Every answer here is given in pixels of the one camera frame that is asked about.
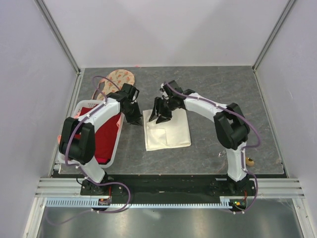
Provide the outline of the white cloth napkin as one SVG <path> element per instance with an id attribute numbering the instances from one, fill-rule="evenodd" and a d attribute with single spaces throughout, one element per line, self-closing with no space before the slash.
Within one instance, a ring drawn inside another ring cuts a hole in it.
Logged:
<path id="1" fill-rule="evenodd" d="M 149 121 L 151 110 L 143 111 L 145 147 L 147 151 L 188 147 L 191 136 L 186 111 L 176 109 L 172 119 L 157 124 Z"/>

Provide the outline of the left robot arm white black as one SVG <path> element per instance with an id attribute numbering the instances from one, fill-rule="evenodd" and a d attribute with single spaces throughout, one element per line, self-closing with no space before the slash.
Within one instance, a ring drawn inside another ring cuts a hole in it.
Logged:
<path id="1" fill-rule="evenodd" d="M 67 166 L 78 166 L 82 173 L 92 182 L 92 190 L 103 195 L 109 184 L 106 173 L 95 158 L 95 133 L 112 117 L 123 114 L 129 124 L 142 125 L 142 114 L 137 102 L 139 90 L 133 85 L 124 83 L 121 90 L 109 93 L 106 98 L 88 113 L 65 119 L 59 154 L 64 156 Z"/>

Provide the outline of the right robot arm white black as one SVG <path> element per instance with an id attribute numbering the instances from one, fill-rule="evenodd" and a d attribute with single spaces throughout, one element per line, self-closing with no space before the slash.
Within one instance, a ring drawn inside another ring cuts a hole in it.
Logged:
<path id="1" fill-rule="evenodd" d="M 245 147 L 247 146 L 250 127 L 236 103 L 219 104 L 202 97 L 192 89 L 182 90 L 176 81 L 162 84 L 162 96 L 155 97 L 149 121 L 157 124 L 169 122 L 172 112 L 184 109 L 208 118 L 214 123 L 216 136 L 226 148 L 227 189 L 232 195 L 240 194 L 247 185 Z"/>

